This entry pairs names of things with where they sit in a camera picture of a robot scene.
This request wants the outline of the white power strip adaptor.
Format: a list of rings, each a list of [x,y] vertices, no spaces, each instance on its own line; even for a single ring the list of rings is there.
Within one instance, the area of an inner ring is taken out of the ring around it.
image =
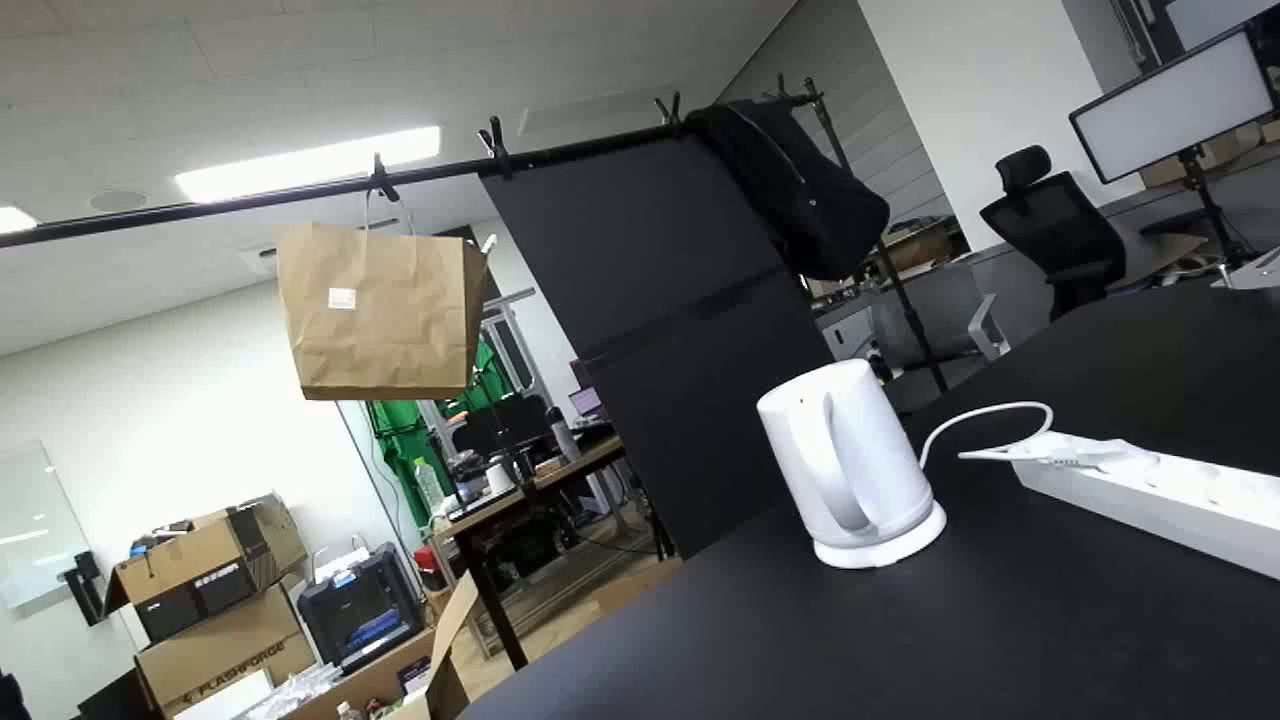
[[[1072,431],[966,448],[966,462],[1002,462],[1026,491],[1280,580],[1280,480],[1269,474]]]

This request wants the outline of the black backdrop board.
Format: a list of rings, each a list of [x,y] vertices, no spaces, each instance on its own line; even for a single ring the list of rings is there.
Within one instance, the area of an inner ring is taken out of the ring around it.
[[[754,399],[824,364],[729,168],[653,139],[485,180],[678,557],[779,499]]]

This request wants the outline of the wooden desk black legs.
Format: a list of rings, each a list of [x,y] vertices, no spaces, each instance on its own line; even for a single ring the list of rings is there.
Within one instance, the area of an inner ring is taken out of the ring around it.
[[[485,499],[480,509],[444,523],[444,533],[456,542],[456,549],[474,580],[480,605],[485,605],[513,668],[524,668],[529,656],[524,656],[524,646],[504,614],[494,572],[485,552],[485,533],[494,529],[500,520],[513,520],[517,514],[541,509],[558,485],[582,480],[623,455],[628,455],[628,446],[621,436],[609,436],[609,441],[582,448],[576,462],[564,462],[554,468],[541,468],[529,485],[517,485],[513,491]]]

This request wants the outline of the white electric kettle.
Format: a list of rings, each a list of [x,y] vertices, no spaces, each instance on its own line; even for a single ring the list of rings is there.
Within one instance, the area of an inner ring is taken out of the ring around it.
[[[947,523],[867,359],[831,359],[754,399],[772,462],[828,568],[893,568]]]

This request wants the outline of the black hanging bag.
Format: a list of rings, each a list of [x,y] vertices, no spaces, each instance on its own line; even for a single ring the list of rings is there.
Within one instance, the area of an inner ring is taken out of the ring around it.
[[[747,205],[774,228],[793,273],[857,275],[889,228],[889,202],[828,160],[784,106],[731,100],[701,110],[685,128],[731,172]]]

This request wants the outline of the green cloth backdrop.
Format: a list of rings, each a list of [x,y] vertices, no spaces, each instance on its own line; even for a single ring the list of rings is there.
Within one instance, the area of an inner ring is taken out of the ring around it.
[[[500,352],[491,350],[491,341],[480,341],[466,389],[459,398],[434,399],[434,412],[452,421],[459,412],[485,412],[506,398],[513,398],[513,378]],[[381,446],[384,468],[394,477],[410,520],[428,529],[432,503],[414,480],[414,466],[428,466],[434,477],[449,477],[439,441],[432,436],[414,399],[368,399],[365,412],[373,421],[373,436]]]

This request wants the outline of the black horizontal pole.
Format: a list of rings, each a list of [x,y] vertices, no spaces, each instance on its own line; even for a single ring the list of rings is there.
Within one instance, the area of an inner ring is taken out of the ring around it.
[[[530,149],[530,152],[513,152],[504,146],[504,119],[489,115],[480,135],[480,155],[474,160],[456,160],[456,165],[423,165],[423,168],[399,168],[386,172],[381,160],[373,160],[368,172],[354,172],[353,180],[318,180],[318,183],[300,183],[300,190],[281,190],[281,193],[251,193],[235,202],[183,202],[183,205],[153,205],[153,209],[128,209],[128,214],[106,214],[106,216],[66,216],[66,222],[34,222],[24,232],[2,232],[0,250],[24,250],[24,246],[57,246],[57,240],[77,240],[77,238],[103,238],[103,232],[131,232],[131,228],[156,228],[156,224],[183,224],[183,222],[202,222],[202,216],[230,216],[230,214],[262,214],[281,205],[308,205],[308,202],[332,202],[332,198],[393,198],[399,202],[406,183],[432,183],[432,180],[452,180],[452,178],[517,178],[530,168],[550,168],[567,160],[586,160],[653,139],[674,139],[697,128],[697,113],[678,110],[678,92],[669,100],[653,96],[658,119],[653,128],[636,134],[615,134],[615,135],[594,135],[594,139],[572,139],[572,146],[550,146],[550,149]]]

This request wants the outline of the ceiling light panel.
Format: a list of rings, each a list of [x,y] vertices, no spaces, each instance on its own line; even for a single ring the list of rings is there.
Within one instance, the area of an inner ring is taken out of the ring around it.
[[[439,128],[399,128],[381,135],[354,135],[336,146],[310,146],[290,152],[268,152],[207,168],[174,172],[174,190],[193,205],[219,205],[243,198],[268,198],[308,183],[354,180],[368,178],[374,165],[405,168],[432,160],[439,152]]]

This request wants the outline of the black 3D printer box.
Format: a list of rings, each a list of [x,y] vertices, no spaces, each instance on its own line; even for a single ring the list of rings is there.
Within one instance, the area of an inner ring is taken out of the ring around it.
[[[353,672],[423,627],[420,605],[393,549],[308,584],[294,614],[322,663]]]

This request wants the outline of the open cardboard box foreground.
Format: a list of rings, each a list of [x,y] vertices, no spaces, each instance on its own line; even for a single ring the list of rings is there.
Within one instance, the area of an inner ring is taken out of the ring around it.
[[[470,575],[459,575],[432,627],[336,682],[283,720],[459,720],[470,704],[452,649],[480,605]]]

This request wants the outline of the upper cardboard box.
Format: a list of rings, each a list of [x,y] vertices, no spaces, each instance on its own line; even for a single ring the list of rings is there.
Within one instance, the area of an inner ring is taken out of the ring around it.
[[[308,559],[281,497],[180,520],[162,542],[106,572],[106,607],[131,607],[153,646],[213,619]]]

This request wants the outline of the cardboard box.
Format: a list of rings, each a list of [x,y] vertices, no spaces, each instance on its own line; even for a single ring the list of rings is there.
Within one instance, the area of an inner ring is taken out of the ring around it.
[[[281,497],[180,520],[162,542],[106,572],[106,607],[131,607],[153,646],[213,619],[308,559]]]
[[[135,656],[141,682],[162,712],[194,704],[243,672],[262,668],[272,682],[283,682],[308,663],[310,646],[283,589],[268,589]]]

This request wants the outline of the black office chair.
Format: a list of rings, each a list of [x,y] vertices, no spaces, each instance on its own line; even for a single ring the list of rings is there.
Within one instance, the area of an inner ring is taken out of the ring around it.
[[[1128,273],[1123,240],[1067,172],[1050,168],[1039,146],[995,165],[1002,198],[983,205],[983,224],[1023,253],[1050,287],[1050,314],[1102,301]]]

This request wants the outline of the lower cardboard box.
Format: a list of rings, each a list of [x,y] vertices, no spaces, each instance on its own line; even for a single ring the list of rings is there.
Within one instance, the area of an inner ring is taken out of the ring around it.
[[[308,663],[310,646],[283,589],[268,589],[135,656],[141,682],[162,712],[194,704],[243,672],[262,668],[272,682],[283,682]]]

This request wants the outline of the computer monitor on stand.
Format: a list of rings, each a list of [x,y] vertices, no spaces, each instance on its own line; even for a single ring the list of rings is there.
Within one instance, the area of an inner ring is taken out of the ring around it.
[[[1102,92],[1067,115],[1092,172],[1114,183],[1158,160],[1176,160],[1208,222],[1221,256],[1238,269],[1246,246],[1222,224],[1197,149],[1275,113],[1269,63],[1246,30],[1222,31],[1183,61]]]

